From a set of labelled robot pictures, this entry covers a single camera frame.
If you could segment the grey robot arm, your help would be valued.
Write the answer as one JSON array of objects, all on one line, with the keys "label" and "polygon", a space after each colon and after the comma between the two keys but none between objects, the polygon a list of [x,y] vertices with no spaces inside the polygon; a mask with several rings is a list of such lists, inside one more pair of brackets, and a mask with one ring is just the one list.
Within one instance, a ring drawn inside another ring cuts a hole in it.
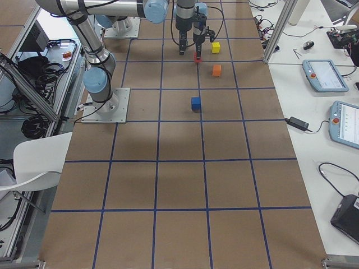
[{"label": "grey robot arm", "polygon": [[[168,13],[168,1],[106,1],[104,11],[99,14],[107,18],[139,17],[154,24],[162,23]],[[194,61],[201,61],[202,44],[206,37],[215,40],[215,32],[206,25],[207,5],[197,1],[173,1],[171,25],[178,30],[179,54],[184,55],[187,48],[194,46]]]},{"label": "grey robot arm", "polygon": [[168,13],[168,1],[38,1],[37,4],[54,17],[64,17],[84,47],[90,68],[83,82],[99,114],[115,112],[119,98],[112,87],[116,60],[93,29],[89,16],[101,15],[115,20],[139,17],[159,24]]}]

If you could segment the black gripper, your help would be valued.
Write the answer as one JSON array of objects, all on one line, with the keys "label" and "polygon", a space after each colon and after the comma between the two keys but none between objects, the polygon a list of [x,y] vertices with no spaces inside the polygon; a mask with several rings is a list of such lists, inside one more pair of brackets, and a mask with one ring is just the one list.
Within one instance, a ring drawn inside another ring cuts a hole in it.
[{"label": "black gripper", "polygon": [[193,23],[193,41],[195,43],[195,52],[201,56],[202,43],[206,37],[206,22],[196,21]]},{"label": "black gripper", "polygon": [[187,48],[187,32],[192,29],[193,15],[183,18],[176,14],[176,29],[179,31],[179,53],[184,55]]}]

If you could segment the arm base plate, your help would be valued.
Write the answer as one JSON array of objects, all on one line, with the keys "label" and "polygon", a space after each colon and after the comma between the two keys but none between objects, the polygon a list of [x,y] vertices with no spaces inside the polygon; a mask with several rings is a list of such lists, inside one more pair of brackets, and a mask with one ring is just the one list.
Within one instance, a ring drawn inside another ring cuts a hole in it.
[{"label": "arm base plate", "polygon": [[102,106],[93,102],[90,94],[86,101],[92,103],[84,107],[81,123],[84,124],[125,124],[127,119],[130,88],[112,88],[112,97]]},{"label": "arm base plate", "polygon": [[124,20],[116,21],[112,27],[104,31],[105,39],[133,39],[138,38],[140,18],[127,17]]}]

